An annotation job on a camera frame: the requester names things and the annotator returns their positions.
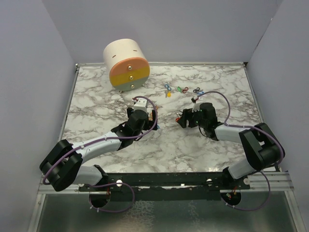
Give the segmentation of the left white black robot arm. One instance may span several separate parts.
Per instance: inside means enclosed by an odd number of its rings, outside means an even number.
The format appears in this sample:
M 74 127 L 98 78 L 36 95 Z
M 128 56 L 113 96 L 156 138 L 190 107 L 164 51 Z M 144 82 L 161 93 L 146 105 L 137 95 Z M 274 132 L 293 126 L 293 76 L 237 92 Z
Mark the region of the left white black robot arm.
M 82 165 L 100 155 L 122 150 L 152 130 L 157 130 L 157 110 L 152 120 L 143 110 L 133 110 L 128 120 L 98 138 L 72 144 L 64 139 L 56 143 L 39 169 L 44 174 L 42 183 L 62 191 L 80 175 Z

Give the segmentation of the black S carabiner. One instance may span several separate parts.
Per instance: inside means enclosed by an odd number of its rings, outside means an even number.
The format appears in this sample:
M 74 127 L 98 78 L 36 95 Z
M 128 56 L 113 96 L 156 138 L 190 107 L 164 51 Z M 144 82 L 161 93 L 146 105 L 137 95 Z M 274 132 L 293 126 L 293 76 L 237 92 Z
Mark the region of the black S carabiner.
M 199 92 L 200 92 L 200 88 L 199 88 L 199 87 L 195 88 L 195 89 L 193 90 L 193 92 L 194 92 L 194 93 L 199 93 Z

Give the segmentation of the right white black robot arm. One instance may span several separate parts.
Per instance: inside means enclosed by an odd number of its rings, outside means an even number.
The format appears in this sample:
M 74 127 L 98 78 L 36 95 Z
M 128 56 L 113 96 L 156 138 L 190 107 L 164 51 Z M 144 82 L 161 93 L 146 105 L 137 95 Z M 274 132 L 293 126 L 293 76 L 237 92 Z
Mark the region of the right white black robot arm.
M 184 109 L 176 122 L 184 129 L 198 127 L 201 134 L 214 141 L 230 141 L 242 145 L 245 158 L 224 169 L 222 184 L 233 189 L 239 179 L 265 168 L 277 165 L 285 151 L 265 123 L 255 126 L 230 125 L 218 121 L 212 103 L 198 103 Z

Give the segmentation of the red S carabiner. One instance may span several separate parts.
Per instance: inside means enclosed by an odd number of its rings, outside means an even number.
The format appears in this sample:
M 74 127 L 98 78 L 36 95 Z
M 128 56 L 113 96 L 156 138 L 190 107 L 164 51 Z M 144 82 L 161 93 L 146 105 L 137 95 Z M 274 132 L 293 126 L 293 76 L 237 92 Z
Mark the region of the red S carabiner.
M 182 90 L 182 93 L 186 93 L 188 91 L 188 87 L 185 87 L 183 90 Z

